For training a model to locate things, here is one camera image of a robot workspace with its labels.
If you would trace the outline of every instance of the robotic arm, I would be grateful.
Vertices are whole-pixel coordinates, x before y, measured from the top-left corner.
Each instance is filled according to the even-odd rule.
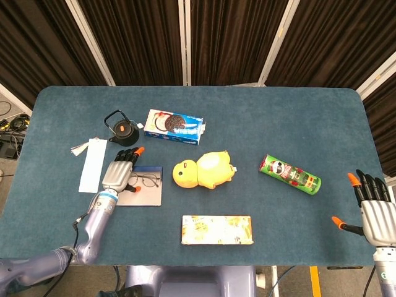
[[[365,236],[376,247],[373,255],[383,297],[396,297],[396,205],[391,202],[387,186],[356,170],[360,181],[351,173],[351,181],[362,215],[363,227],[347,225],[332,217],[339,229]]]
[[[108,220],[116,207],[118,193],[123,190],[136,192],[140,188],[128,185],[132,167],[144,148],[120,151],[112,161],[103,178],[104,191],[99,192],[92,200],[87,213],[79,217],[73,224],[77,231],[77,224],[88,216],[85,232],[88,240],[73,247],[60,247],[45,255],[29,259],[0,259],[0,297],[5,297],[7,288],[12,282],[22,286],[31,286],[51,277],[62,274],[72,264],[92,264],[98,257],[100,240],[105,231]]]

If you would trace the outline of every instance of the tassel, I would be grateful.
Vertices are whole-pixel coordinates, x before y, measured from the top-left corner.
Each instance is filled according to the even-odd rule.
[[[86,143],[80,144],[80,145],[78,145],[78,146],[76,146],[76,147],[72,147],[72,148],[70,149],[70,150],[71,150],[71,153],[73,153],[73,154],[77,157],[77,156],[80,155],[84,150],[87,149],[88,145],[89,145],[89,142],[86,142]]]

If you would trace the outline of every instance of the yellow package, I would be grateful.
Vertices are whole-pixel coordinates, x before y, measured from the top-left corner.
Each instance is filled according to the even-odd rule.
[[[182,244],[253,244],[250,216],[183,215]]]

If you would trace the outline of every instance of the pringles can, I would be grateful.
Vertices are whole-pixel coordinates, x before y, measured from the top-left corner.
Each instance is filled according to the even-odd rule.
[[[279,179],[290,186],[296,187],[314,195],[319,191],[322,181],[317,176],[308,173],[298,167],[291,166],[273,156],[266,155],[260,164],[259,171]]]

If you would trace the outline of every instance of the teapot handle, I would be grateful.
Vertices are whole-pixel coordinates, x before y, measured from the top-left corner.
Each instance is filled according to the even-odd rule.
[[[115,115],[116,113],[121,113],[122,116],[124,117],[124,119],[125,119],[127,122],[129,122],[129,123],[131,122],[121,110],[114,110],[114,111],[113,111],[112,113],[110,113],[107,117],[105,117],[105,120],[104,120],[106,127],[109,128],[114,134],[115,134],[114,130],[113,130],[112,128],[110,128],[109,124],[108,124],[106,121],[107,121],[111,116]]]

